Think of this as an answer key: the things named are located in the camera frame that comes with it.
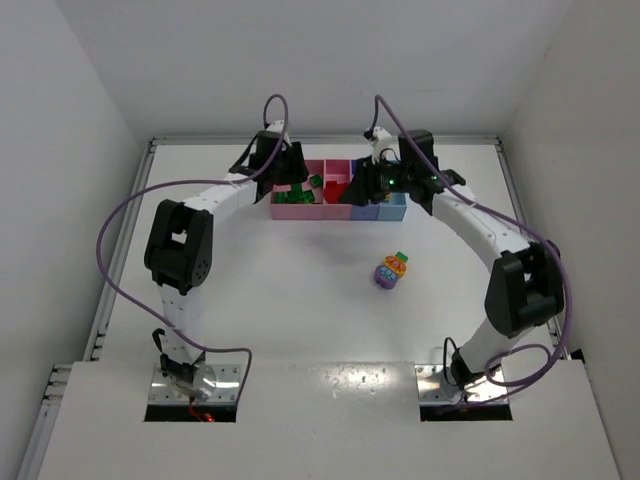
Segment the green sloped lego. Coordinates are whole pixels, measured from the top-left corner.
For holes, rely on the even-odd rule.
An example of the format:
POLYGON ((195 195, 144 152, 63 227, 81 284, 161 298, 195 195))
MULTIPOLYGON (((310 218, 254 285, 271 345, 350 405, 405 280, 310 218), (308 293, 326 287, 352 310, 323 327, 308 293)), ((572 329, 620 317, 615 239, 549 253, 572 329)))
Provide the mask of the green sloped lego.
POLYGON ((273 194, 274 204, 313 204, 315 195, 312 190, 282 191, 273 194))

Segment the red lego brick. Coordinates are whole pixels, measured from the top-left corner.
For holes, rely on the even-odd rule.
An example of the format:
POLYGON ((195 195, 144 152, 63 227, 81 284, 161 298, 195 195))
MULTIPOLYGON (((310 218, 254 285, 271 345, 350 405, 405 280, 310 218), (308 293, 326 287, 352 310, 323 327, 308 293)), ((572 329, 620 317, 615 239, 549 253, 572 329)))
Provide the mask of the red lego brick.
POLYGON ((341 197, 348 188, 349 183, 327 181, 323 189, 323 198, 327 204, 342 204, 341 197))

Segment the green square lego brick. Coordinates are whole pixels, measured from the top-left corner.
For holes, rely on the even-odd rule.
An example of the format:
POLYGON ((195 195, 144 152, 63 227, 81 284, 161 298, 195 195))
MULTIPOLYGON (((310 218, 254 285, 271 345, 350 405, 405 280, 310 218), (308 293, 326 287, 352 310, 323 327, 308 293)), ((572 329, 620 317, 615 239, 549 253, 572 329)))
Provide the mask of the green square lego brick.
POLYGON ((395 254, 395 257, 396 257, 399 261, 401 261, 401 262, 403 262, 403 263, 407 263, 407 261, 408 261, 408 257, 407 257, 404 253, 402 253, 402 252, 400 252, 400 251, 398 251, 398 252, 395 254))

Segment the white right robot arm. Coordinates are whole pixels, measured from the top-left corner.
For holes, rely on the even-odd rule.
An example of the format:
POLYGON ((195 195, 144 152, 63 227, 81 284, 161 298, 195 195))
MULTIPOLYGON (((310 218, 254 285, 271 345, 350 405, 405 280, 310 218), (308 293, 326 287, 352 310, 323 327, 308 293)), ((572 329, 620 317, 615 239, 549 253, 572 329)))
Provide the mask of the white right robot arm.
POLYGON ((444 373, 451 386, 461 389, 493 370, 530 330, 563 311, 558 254, 477 203, 455 170, 440 169, 430 132, 413 130, 392 137, 375 126, 364 136, 372 152, 357 160, 340 202, 365 206, 390 193, 406 194, 461 238, 489 271, 485 318, 454 351, 444 373))

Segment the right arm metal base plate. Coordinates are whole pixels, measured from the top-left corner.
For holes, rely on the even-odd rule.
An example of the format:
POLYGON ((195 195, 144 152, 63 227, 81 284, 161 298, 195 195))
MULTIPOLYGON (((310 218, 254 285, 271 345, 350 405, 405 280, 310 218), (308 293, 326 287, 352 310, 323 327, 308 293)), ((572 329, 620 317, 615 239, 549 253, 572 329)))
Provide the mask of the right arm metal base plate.
POLYGON ((445 380, 442 364, 416 364, 418 401, 424 407, 506 404, 507 388, 496 385, 485 376, 459 388, 445 380))

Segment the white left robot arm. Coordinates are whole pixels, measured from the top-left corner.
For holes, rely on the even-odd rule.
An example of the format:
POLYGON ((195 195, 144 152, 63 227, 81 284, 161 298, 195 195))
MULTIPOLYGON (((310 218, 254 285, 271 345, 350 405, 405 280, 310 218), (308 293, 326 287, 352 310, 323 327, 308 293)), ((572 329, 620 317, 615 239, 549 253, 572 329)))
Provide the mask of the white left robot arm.
POLYGON ((268 124, 251 140, 220 185, 183 201, 159 203, 144 265, 157 284, 162 315, 170 325, 153 333, 162 373, 182 388, 195 388, 204 374, 206 352, 186 342, 200 312, 200 287, 214 252, 214 231, 238 210, 260 202, 274 186, 304 182, 308 169, 301 144, 289 140, 284 122, 268 124))

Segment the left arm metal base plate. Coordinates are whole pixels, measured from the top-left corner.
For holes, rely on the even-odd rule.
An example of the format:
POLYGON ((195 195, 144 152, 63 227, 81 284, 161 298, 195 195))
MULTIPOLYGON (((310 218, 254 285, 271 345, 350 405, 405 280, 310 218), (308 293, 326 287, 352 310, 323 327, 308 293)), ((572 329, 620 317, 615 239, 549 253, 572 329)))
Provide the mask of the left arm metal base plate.
POLYGON ((188 385, 163 374, 157 366, 151 380, 148 404, 186 406, 193 398, 197 405, 232 405, 238 397, 242 373, 240 365, 204 364, 195 374, 193 383, 188 385))

